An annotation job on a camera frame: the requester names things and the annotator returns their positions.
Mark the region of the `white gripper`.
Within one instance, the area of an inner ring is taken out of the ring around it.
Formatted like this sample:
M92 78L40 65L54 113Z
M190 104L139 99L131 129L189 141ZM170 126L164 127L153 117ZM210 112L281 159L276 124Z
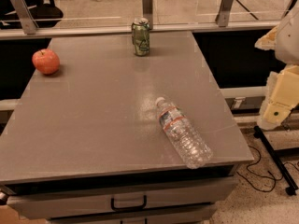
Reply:
M294 7L279 26L260 37L254 47L274 49L276 58L288 64L279 73L270 73L257 118L261 129L273 130L299 105L299 8Z

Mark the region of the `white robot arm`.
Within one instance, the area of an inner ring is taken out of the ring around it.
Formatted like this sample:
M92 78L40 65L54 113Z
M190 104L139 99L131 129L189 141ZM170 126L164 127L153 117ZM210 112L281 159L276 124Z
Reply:
M275 52L277 60L286 66L279 72L271 72L266 81L257 125L273 130L299 105L299 8L294 7L266 35L259 38L257 49Z

